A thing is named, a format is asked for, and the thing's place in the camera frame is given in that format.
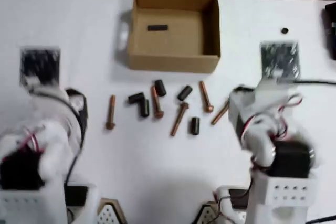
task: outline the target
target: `cardboard box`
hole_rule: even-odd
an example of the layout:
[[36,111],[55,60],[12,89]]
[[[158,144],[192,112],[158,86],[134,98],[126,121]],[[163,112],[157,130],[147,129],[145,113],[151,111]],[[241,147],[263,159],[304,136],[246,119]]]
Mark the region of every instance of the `cardboard box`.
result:
[[[131,69],[211,73],[220,59],[218,0],[134,0]],[[148,25],[168,25],[148,31]]]

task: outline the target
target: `small black object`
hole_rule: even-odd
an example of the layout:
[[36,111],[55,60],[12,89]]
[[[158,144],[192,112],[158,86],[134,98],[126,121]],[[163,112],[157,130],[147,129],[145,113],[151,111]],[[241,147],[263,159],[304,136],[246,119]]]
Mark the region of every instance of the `small black object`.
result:
[[336,60],[336,3],[332,3],[325,6],[326,11],[326,22],[328,22],[329,33],[327,35],[327,42],[332,48],[332,59]]
[[168,25],[149,25],[147,31],[167,31]]
[[184,99],[187,98],[187,96],[193,91],[193,88],[189,85],[185,86],[185,88],[178,94],[177,98],[180,101],[184,101]]
[[143,92],[141,92],[141,93],[138,93],[138,94],[130,95],[128,97],[128,103],[129,104],[134,104],[134,103],[140,102],[143,99],[145,99],[145,96],[144,96]]
[[147,118],[149,116],[149,100],[148,99],[142,99],[140,101],[140,115],[143,118]]
[[200,133],[200,118],[192,118],[190,123],[190,133],[193,135],[198,135]]
[[289,32],[288,28],[284,27],[283,29],[281,29],[281,33],[282,34],[287,34]]
[[158,94],[158,96],[164,97],[167,94],[162,80],[154,81],[154,85],[155,85],[155,90],[156,90],[156,93]]

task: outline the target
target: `bolt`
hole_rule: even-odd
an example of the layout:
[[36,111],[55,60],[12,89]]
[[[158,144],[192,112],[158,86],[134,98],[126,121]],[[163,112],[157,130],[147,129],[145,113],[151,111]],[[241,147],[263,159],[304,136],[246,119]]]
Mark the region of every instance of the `bolt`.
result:
[[178,126],[180,125],[180,122],[182,120],[182,117],[184,115],[184,112],[189,109],[189,104],[186,103],[186,102],[183,102],[181,103],[180,105],[180,110],[179,110],[179,114],[177,115],[177,118],[175,120],[175,123],[174,123],[174,126],[173,126],[173,129],[170,133],[171,136],[175,136],[176,132],[177,132],[177,129],[179,128]]
[[201,93],[204,101],[204,111],[207,113],[211,113],[214,111],[214,107],[210,104],[208,93],[206,92],[205,85],[203,81],[200,81],[199,88],[201,89]]
[[221,111],[219,111],[219,113],[215,116],[215,118],[212,120],[211,124],[215,125],[219,119],[221,119],[221,117],[225,114],[225,112],[229,109],[229,100],[227,99],[224,107],[221,109]]
[[154,116],[155,118],[162,118],[163,117],[163,111],[161,110],[160,102],[158,93],[156,92],[155,86],[151,86],[152,91],[152,98],[153,98],[153,104],[154,104]]
[[107,130],[113,130],[115,127],[114,121],[114,106],[116,104],[116,96],[112,95],[110,98],[110,104],[109,104],[109,115],[107,118],[107,122],[105,124],[105,127]]

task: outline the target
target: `wire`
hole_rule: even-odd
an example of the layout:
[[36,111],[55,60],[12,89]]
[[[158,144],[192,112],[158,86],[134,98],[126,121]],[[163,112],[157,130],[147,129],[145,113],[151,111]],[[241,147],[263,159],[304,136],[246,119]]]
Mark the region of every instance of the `wire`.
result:
[[335,85],[335,81],[323,81],[323,80],[294,80],[293,83],[297,84],[324,84],[324,85]]
[[336,86],[335,81],[324,81],[324,80],[284,80],[278,79],[278,83],[296,83],[296,84],[319,84],[319,85],[334,85]]
[[71,215],[71,220],[68,220],[68,223],[72,223],[75,220],[75,215],[74,213],[70,210],[70,208],[67,208],[68,213]]
[[57,96],[55,96],[55,95],[45,94],[45,93],[40,93],[40,92],[36,92],[36,93],[35,93],[33,90],[31,90],[30,93],[31,93],[32,95],[36,95],[36,96],[38,96],[38,97],[51,98],[51,99],[54,99],[54,100],[56,100],[56,101],[62,103],[63,105],[65,105],[66,107],[68,107],[68,108],[72,111],[72,113],[74,114],[75,118],[76,118],[77,121],[78,121],[78,124],[79,124],[79,127],[80,127],[80,133],[81,133],[81,141],[80,141],[80,144],[79,144],[79,151],[78,151],[78,153],[75,155],[74,159],[72,160],[72,163],[71,163],[71,165],[70,165],[70,168],[69,168],[67,177],[66,177],[65,182],[64,182],[65,185],[68,185],[68,183],[69,183],[69,179],[70,179],[70,176],[71,176],[71,173],[72,173],[72,171],[73,171],[73,169],[74,169],[74,167],[75,167],[75,164],[76,164],[76,162],[77,162],[78,156],[80,155],[80,153],[81,153],[81,151],[82,151],[82,149],[83,149],[83,146],[84,146],[85,128],[84,128],[84,126],[83,126],[83,124],[82,124],[82,121],[81,121],[81,119],[80,119],[80,116],[79,116],[78,112],[71,106],[70,103],[66,102],[65,100],[63,100],[63,99],[61,99],[61,98],[59,98],[59,97],[57,97]]
[[323,222],[332,221],[332,220],[336,220],[336,215],[328,216],[328,217],[324,217],[324,218],[320,218],[316,220],[310,220],[306,222],[306,224],[323,223]]
[[233,220],[231,220],[228,216],[225,216],[224,214],[222,214],[222,210],[220,209],[220,204],[222,203],[222,200],[224,199],[240,199],[240,198],[244,198],[251,190],[253,185],[253,178],[251,178],[251,182],[250,185],[248,186],[248,189],[243,192],[241,195],[237,195],[237,196],[223,196],[222,198],[219,199],[218,201],[218,214],[215,218],[213,218],[211,221],[209,221],[207,224],[211,224],[213,223],[215,220],[217,220],[220,216],[223,216],[224,218],[226,218],[227,220],[231,221],[233,224],[235,224],[235,222]]

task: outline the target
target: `white surface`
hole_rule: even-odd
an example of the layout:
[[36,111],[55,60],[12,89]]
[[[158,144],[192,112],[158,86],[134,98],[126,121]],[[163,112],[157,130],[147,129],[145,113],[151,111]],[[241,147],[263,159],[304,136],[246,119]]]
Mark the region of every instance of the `white surface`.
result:
[[[210,75],[129,70],[124,62],[132,0],[0,0],[1,126],[27,103],[18,87],[21,46],[58,46],[61,83],[88,98],[89,125],[85,149],[75,171],[87,177],[104,197],[119,200],[132,223],[190,223],[202,201],[220,185],[249,184],[249,156],[240,150],[227,115],[210,120],[238,84],[256,85],[261,76],[259,44],[265,40],[297,40],[301,77],[336,79],[336,63],[328,59],[321,10],[316,0],[219,0],[222,59]],[[289,33],[282,35],[282,27]],[[163,79],[164,118],[139,120],[130,94]],[[212,114],[204,114],[197,82],[204,80]],[[169,137],[178,106],[175,96],[190,84],[190,109],[176,137]],[[301,87],[305,99],[294,117],[321,146],[324,163],[318,199],[308,219],[335,214],[336,88]],[[117,95],[116,127],[103,130],[111,94]],[[199,136],[188,135],[187,119],[201,116]]]

